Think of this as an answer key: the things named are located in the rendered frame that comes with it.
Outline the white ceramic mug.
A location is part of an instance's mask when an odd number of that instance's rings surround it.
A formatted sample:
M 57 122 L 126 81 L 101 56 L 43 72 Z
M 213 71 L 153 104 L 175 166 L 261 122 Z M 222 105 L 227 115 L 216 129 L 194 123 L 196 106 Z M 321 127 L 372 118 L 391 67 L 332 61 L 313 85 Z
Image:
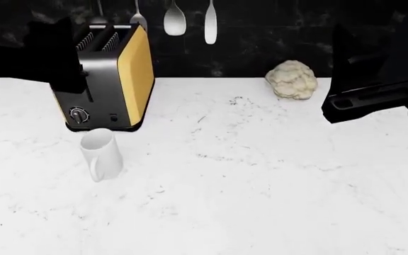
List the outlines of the white ceramic mug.
M 115 178 L 122 171 L 123 157 L 113 131 L 103 128 L 88 131 L 79 148 L 94 182 Z

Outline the white cauliflower head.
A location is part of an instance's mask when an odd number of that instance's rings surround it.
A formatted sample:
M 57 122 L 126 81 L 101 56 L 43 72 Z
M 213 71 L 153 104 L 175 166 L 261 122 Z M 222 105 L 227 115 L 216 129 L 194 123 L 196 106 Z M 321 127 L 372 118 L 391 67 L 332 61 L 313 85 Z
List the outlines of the white cauliflower head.
M 297 60 L 280 63 L 265 75 L 277 97 L 305 101 L 316 91 L 317 78 L 307 65 Z

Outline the hanging silver fork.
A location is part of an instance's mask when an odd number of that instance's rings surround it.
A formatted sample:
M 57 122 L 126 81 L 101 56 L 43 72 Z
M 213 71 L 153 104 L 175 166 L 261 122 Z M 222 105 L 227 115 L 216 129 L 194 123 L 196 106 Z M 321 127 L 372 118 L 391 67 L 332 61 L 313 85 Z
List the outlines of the hanging silver fork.
M 147 20 L 146 18 L 140 13 L 140 6 L 139 0 L 134 0 L 135 3 L 135 14 L 130 19 L 130 24 L 139 24 L 144 31 L 147 31 Z

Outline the yellow and black toaster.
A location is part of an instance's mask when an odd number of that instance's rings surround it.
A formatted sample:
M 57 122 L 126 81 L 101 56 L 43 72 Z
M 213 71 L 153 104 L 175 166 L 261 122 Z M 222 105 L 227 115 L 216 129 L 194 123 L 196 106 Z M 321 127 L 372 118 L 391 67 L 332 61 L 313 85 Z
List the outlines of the yellow and black toaster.
M 87 88 L 54 92 L 66 127 L 137 131 L 155 83 L 147 32 L 139 24 L 86 24 L 75 32 L 74 44 Z

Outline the hanging silver spoon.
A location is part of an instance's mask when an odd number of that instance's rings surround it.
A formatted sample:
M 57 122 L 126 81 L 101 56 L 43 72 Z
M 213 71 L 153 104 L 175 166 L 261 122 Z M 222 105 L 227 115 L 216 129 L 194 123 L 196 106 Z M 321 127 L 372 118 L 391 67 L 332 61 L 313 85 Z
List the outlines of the hanging silver spoon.
M 164 15 L 164 31 L 170 36 L 180 36 L 186 32 L 186 17 L 176 0 L 171 0 Z

